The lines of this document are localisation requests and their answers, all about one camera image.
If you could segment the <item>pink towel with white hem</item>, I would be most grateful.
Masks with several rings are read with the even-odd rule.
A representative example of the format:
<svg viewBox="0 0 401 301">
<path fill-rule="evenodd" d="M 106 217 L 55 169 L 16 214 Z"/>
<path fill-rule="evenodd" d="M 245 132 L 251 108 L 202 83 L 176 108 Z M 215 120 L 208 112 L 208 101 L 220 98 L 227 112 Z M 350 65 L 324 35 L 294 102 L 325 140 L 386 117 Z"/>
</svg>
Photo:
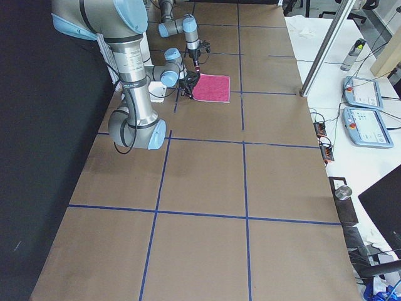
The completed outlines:
<svg viewBox="0 0 401 301">
<path fill-rule="evenodd" d="M 229 103 L 231 80 L 225 75 L 200 74 L 194 87 L 193 99 L 201 102 Z"/>
</svg>

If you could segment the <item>upper orange black connector box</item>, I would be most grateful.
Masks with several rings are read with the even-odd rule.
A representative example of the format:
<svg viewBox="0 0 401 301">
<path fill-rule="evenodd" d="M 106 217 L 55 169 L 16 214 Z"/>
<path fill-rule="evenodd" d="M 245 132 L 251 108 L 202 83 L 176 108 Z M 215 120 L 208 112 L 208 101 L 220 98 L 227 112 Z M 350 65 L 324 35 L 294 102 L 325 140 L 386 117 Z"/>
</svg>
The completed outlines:
<svg viewBox="0 0 401 301">
<path fill-rule="evenodd" d="M 315 129 L 316 136 L 318 138 L 327 137 L 326 125 L 325 125 L 324 121 L 314 122 L 313 126 Z"/>
</svg>

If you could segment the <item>orange black connector box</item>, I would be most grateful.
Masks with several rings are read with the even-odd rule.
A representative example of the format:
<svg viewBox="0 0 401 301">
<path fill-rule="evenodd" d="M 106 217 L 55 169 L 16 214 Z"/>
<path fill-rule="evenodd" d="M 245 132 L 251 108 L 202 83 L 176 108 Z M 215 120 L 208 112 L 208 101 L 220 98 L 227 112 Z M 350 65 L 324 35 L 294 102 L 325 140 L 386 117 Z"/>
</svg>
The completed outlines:
<svg viewBox="0 0 401 301">
<path fill-rule="evenodd" d="M 329 143 L 319 143 L 320 147 L 320 152 L 322 155 L 322 159 L 324 163 L 331 163 L 334 162 L 334 156 L 333 156 L 333 145 Z"/>
<path fill-rule="evenodd" d="M 315 129 L 316 136 L 318 138 L 327 137 L 326 125 L 325 125 L 324 121 L 314 122 L 313 126 Z"/>
</svg>

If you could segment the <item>lower orange black connector box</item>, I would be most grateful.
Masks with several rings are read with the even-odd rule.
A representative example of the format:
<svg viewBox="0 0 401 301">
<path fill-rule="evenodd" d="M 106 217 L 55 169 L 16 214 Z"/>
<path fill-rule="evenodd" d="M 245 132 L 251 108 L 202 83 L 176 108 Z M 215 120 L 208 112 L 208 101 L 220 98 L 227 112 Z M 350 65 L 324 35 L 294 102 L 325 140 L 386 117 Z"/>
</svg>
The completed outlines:
<svg viewBox="0 0 401 301">
<path fill-rule="evenodd" d="M 333 156 L 333 145 L 329 143 L 319 143 L 320 147 L 320 152 L 322 155 L 322 159 L 324 163 L 331 163 L 334 162 L 334 156 Z"/>
</svg>

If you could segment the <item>grey water bottle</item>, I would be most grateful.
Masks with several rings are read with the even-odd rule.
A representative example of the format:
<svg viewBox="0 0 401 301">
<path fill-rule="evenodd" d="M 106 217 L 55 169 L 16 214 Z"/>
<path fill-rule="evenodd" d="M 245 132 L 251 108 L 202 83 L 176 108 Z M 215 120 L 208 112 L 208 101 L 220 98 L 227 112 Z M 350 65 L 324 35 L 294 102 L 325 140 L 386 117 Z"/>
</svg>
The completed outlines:
<svg viewBox="0 0 401 301">
<path fill-rule="evenodd" d="M 354 62 L 356 62 L 359 54 L 362 52 L 363 47 L 365 46 L 366 40 L 363 38 L 357 39 L 352 47 L 350 48 L 347 56 L 343 60 L 343 63 L 340 66 L 340 70 L 349 71 L 353 66 Z"/>
</svg>

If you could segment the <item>upper teach pendant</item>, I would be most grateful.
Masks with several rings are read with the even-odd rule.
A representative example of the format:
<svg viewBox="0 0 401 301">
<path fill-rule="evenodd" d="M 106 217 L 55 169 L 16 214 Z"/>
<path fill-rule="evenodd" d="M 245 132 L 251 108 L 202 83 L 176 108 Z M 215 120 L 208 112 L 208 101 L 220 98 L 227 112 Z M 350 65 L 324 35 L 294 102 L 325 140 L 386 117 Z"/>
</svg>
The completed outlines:
<svg viewBox="0 0 401 301">
<path fill-rule="evenodd" d="M 343 96 L 353 107 L 383 110 L 383 100 L 378 82 L 360 77 L 343 79 Z"/>
</svg>

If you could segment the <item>teach pendant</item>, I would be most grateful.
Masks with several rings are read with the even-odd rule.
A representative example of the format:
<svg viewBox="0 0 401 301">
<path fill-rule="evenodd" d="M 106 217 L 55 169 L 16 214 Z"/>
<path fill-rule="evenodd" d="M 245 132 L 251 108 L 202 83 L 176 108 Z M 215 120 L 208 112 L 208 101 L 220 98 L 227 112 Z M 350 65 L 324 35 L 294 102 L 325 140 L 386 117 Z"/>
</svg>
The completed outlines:
<svg viewBox="0 0 401 301">
<path fill-rule="evenodd" d="M 342 119 L 345 131 L 356 146 L 379 149 L 394 146 L 378 110 L 345 107 Z"/>
<path fill-rule="evenodd" d="M 353 107 L 383 110 L 383 100 L 378 82 L 360 77 L 343 79 L 343 96 Z"/>
</svg>

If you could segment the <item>black office chair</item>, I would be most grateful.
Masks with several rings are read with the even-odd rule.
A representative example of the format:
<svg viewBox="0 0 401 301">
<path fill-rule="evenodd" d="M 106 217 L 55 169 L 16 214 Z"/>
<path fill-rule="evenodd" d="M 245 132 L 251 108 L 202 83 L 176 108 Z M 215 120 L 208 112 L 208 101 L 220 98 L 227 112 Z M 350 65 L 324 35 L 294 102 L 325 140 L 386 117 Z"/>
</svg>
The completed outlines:
<svg viewBox="0 0 401 301">
<path fill-rule="evenodd" d="M 366 1 L 355 1 L 353 8 L 351 12 L 348 15 L 348 19 L 352 19 L 353 21 L 356 21 L 356 19 L 360 19 L 361 23 L 364 24 L 367 20 L 366 17 L 355 14 L 355 12 L 358 11 L 372 11 L 378 7 L 380 4 L 379 0 L 366 0 Z"/>
</svg>

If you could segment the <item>lower teach pendant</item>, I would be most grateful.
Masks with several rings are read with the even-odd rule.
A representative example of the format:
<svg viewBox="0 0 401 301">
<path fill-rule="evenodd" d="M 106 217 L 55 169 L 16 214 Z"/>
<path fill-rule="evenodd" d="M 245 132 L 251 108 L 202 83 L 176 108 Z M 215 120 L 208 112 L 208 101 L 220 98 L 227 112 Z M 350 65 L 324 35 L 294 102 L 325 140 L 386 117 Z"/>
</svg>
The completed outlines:
<svg viewBox="0 0 401 301">
<path fill-rule="evenodd" d="M 394 146 L 378 110 L 345 107 L 342 119 L 345 131 L 356 146 L 379 149 Z"/>
</svg>

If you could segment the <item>small metal cup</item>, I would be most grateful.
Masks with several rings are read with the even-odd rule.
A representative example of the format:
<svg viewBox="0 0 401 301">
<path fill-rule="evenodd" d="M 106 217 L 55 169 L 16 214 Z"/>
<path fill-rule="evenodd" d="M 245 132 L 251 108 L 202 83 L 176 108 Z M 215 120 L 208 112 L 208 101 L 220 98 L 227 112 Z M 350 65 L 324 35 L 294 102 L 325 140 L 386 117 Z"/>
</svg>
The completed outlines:
<svg viewBox="0 0 401 301">
<path fill-rule="evenodd" d="M 347 185 L 342 185 L 335 190 L 335 197 L 340 200 L 344 201 L 350 198 L 352 195 L 352 189 Z"/>
</svg>

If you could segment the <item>black mat strip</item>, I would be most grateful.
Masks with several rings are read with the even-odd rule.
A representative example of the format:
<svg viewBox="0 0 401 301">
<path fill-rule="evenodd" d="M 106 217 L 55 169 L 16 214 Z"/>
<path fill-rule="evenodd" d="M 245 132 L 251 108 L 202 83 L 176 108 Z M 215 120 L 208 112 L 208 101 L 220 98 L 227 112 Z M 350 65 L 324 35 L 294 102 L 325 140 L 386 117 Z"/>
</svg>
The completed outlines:
<svg viewBox="0 0 401 301">
<path fill-rule="evenodd" d="M 332 177 L 329 178 L 331 192 L 335 202 L 336 210 L 338 213 L 339 220 L 343 226 L 355 226 L 358 224 L 357 214 L 353 206 L 351 196 L 346 199 L 338 199 L 335 195 L 336 190 L 341 186 L 347 186 L 346 179 L 344 177 Z"/>
</svg>

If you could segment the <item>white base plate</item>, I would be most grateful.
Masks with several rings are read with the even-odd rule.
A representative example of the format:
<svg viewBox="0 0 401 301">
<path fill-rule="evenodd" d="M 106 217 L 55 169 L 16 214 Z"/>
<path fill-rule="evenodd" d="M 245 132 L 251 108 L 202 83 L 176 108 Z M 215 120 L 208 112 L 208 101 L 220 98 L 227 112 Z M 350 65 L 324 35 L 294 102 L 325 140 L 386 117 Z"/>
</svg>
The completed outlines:
<svg viewBox="0 0 401 301">
<path fill-rule="evenodd" d="M 162 84 L 162 82 L 150 82 L 148 86 L 148 91 L 150 94 L 150 100 L 153 103 L 163 103 L 167 87 Z"/>
</svg>

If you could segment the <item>aluminium frame post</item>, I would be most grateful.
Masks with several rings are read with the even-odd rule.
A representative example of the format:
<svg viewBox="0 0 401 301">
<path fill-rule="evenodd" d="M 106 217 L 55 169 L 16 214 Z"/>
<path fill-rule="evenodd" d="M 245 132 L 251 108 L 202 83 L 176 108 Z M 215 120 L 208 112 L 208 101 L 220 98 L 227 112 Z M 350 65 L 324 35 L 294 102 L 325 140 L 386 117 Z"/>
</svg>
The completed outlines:
<svg viewBox="0 0 401 301">
<path fill-rule="evenodd" d="M 313 84 L 315 83 L 316 79 L 318 78 L 319 72 L 323 66 L 323 63 L 328 55 L 329 50 L 333 46 L 333 43 L 338 36 L 343 23 L 347 19 L 349 13 L 351 12 L 355 0 L 346 0 L 342 1 L 337 12 L 335 13 L 335 17 L 333 18 L 330 27 L 323 39 L 323 42 L 317 52 L 317 55 L 313 61 L 313 64 L 308 72 L 308 75 L 299 91 L 299 94 L 302 97 L 307 97 Z"/>
</svg>

